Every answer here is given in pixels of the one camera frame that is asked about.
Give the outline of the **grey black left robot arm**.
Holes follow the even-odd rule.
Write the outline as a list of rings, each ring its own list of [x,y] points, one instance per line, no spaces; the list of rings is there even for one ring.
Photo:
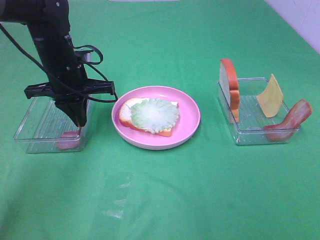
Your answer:
[[[85,65],[94,69],[103,61],[92,45],[75,47],[70,35],[69,3],[66,0],[2,0],[0,21],[26,25],[40,61],[28,54],[2,26],[15,47],[47,75],[48,82],[29,85],[28,99],[50,97],[77,127],[87,123],[87,101],[91,94],[115,96],[113,81],[88,78]]]

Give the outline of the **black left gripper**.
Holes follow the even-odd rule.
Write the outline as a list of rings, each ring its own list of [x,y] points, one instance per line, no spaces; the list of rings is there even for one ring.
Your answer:
[[[25,88],[25,96],[51,97],[55,106],[64,112],[75,126],[87,123],[87,99],[100,103],[114,103],[116,100],[102,100],[90,97],[91,94],[110,94],[115,96],[115,85],[112,81],[103,81],[87,77],[84,63],[79,61],[71,47],[49,47],[38,50],[42,64],[27,52],[23,54],[35,63],[47,75],[48,82],[29,85]],[[82,97],[76,103],[76,114],[68,102]]]

